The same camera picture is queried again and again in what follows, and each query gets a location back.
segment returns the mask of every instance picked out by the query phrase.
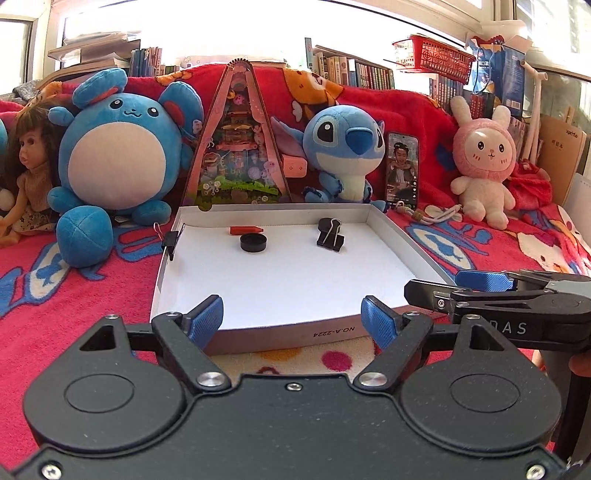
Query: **human hand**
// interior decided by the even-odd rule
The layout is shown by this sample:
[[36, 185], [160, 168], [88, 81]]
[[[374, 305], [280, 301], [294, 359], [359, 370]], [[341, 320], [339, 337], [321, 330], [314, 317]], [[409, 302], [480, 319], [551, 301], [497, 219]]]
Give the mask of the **human hand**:
[[580, 377], [591, 377], [591, 350], [573, 355], [569, 360], [572, 373]]

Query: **plush nose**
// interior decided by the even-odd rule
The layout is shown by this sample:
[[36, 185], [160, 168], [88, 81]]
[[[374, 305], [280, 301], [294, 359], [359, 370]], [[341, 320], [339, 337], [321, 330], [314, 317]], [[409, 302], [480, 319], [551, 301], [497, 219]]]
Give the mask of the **plush nose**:
[[349, 128], [345, 134], [345, 141], [357, 155], [363, 155], [374, 143], [374, 133], [365, 127]]

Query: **blue textured pad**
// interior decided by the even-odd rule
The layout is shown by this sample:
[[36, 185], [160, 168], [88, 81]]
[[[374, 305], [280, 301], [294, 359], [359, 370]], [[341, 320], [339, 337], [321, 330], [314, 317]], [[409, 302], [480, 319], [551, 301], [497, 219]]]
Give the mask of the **blue textured pad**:
[[507, 291], [513, 289], [513, 280], [499, 272], [460, 270], [456, 274], [456, 285], [476, 291]]
[[220, 328], [223, 320], [223, 301], [221, 297], [214, 300], [197, 317], [191, 321], [187, 336], [200, 349], [204, 349]]
[[381, 350], [398, 336], [394, 320], [368, 299], [361, 302], [361, 323]]

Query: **black bottle cap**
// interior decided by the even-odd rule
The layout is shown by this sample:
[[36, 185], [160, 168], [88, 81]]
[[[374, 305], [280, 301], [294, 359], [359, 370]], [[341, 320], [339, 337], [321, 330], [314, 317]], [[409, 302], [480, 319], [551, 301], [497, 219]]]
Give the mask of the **black bottle cap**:
[[240, 247], [252, 254], [262, 252], [267, 247], [267, 237], [262, 233], [246, 233], [240, 237]]

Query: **yellow dot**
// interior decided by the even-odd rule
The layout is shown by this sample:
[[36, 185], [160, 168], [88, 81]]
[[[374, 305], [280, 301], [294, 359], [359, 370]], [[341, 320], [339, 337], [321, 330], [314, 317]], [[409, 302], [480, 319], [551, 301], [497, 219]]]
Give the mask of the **yellow dot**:
[[287, 348], [285, 350], [269, 350], [268, 352], [259, 352], [258, 355], [265, 360], [273, 360], [275, 362], [285, 362], [290, 358], [294, 358], [300, 353], [301, 348]]

